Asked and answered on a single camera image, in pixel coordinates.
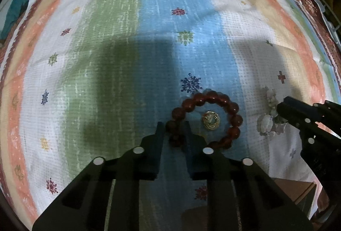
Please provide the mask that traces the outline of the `silver metal tin box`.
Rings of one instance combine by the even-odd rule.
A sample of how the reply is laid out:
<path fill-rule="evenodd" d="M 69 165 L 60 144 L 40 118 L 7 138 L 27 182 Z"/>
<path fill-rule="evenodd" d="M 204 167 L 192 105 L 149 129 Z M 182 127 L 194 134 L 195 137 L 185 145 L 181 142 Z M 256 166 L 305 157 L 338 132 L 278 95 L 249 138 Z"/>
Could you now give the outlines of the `silver metal tin box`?
<path fill-rule="evenodd" d="M 276 179 L 273 181 L 310 219 L 317 185 L 314 182 Z M 207 205 L 190 208 L 182 213 L 182 230 L 207 230 Z"/>

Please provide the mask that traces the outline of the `striped colourful cloth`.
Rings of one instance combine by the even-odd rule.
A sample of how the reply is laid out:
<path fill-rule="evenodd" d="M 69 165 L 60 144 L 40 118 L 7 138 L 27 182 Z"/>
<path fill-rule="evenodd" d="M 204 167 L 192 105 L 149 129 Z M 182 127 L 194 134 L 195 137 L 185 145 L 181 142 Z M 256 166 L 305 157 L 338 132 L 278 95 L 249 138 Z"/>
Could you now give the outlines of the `striped colourful cloth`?
<path fill-rule="evenodd" d="M 340 101 L 340 68 L 296 0 L 29 0 L 1 52 L 1 191 L 30 229 L 95 157 L 114 159 L 193 94 L 239 106 L 225 156 L 318 179 L 276 102 Z"/>

